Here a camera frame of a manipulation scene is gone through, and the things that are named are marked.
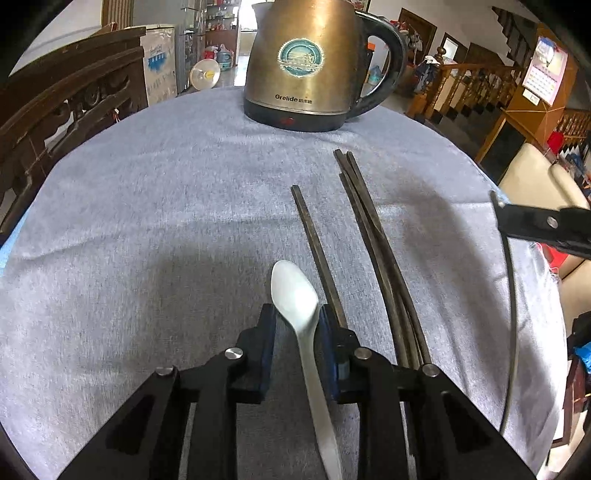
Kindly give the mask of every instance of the electric kettle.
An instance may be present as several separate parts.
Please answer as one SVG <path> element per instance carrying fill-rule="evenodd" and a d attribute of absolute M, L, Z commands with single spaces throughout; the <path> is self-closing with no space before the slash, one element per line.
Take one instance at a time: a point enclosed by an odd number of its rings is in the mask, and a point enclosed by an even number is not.
<path fill-rule="evenodd" d="M 392 93 L 405 66 L 406 43 L 388 22 L 346 0 L 276 0 L 254 4 L 258 32 L 244 87 L 244 113 L 301 132 L 340 128 Z M 369 95 L 370 36 L 390 50 L 388 70 Z"/>

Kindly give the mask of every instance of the gray tablecloth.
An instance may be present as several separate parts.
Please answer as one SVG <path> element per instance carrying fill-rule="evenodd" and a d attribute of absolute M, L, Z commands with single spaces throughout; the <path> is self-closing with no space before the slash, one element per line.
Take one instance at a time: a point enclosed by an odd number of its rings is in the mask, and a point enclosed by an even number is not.
<path fill-rule="evenodd" d="M 154 367 L 200 365 L 233 345 L 270 301 L 276 260 L 297 263 L 322 292 L 294 183 L 349 326 L 394 360 L 335 148 L 358 159 L 433 361 L 498 426 L 509 308 L 492 183 L 446 139 L 382 107 L 306 134 L 257 124 L 241 103 L 240 89 L 215 89 L 152 106 L 61 160 L 33 203 L 0 280 L 0 421 L 41 480 L 54 479 Z M 564 395 L 564 326 L 541 254 L 511 245 L 521 354 L 507 438 L 537 470 Z M 330 408 L 352 479 L 356 408 Z M 240 479 L 323 477 L 283 323 L 267 400 L 238 408 L 238 455 Z"/>

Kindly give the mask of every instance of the red object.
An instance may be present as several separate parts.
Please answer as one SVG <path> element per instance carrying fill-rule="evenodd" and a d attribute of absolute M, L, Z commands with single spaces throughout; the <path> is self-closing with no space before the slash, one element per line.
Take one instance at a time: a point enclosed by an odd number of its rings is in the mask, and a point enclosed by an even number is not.
<path fill-rule="evenodd" d="M 289 127 L 289 126 L 293 125 L 296 121 L 292 117 L 290 117 L 290 116 L 285 116 L 285 117 L 281 118 L 279 120 L 279 122 L 282 125 L 285 125 L 285 126 Z"/>
<path fill-rule="evenodd" d="M 563 142 L 564 134 L 560 132 L 552 132 L 548 137 L 548 146 L 554 155 L 558 155 Z"/>
<path fill-rule="evenodd" d="M 566 260 L 566 257 L 569 256 L 568 254 L 559 252 L 555 248 L 549 247 L 548 245 L 540 244 L 540 246 L 542 247 L 542 252 L 546 257 L 546 260 L 550 264 L 551 270 L 560 268 L 564 263 L 564 260 Z"/>

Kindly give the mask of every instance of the white plastic spoon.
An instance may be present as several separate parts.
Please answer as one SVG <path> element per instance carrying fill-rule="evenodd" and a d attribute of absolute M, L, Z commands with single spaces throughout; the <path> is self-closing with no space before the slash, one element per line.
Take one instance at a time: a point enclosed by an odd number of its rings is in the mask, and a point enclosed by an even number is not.
<path fill-rule="evenodd" d="M 271 274 L 271 298 L 277 310 L 295 330 L 324 470 L 329 480 L 342 480 L 339 448 L 314 359 L 314 333 L 320 311 L 318 295 L 297 265 L 279 260 Z"/>

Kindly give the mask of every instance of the wooden chair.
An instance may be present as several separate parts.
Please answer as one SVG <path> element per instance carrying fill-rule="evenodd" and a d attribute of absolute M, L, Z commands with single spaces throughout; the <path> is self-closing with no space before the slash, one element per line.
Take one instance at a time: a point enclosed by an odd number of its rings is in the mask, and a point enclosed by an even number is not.
<path fill-rule="evenodd" d="M 568 445 L 573 437 L 573 430 L 576 427 L 573 419 L 583 411 L 585 402 L 585 376 L 586 371 L 583 362 L 576 355 L 573 355 L 569 374 L 566 378 L 566 393 L 563 404 L 563 434 L 559 439 L 552 441 L 552 447 L 556 448 Z"/>
<path fill-rule="evenodd" d="M 0 88 L 0 203 L 15 195 L 0 245 L 58 160 L 148 106 L 143 35 L 144 27 L 93 35 L 31 62 Z"/>

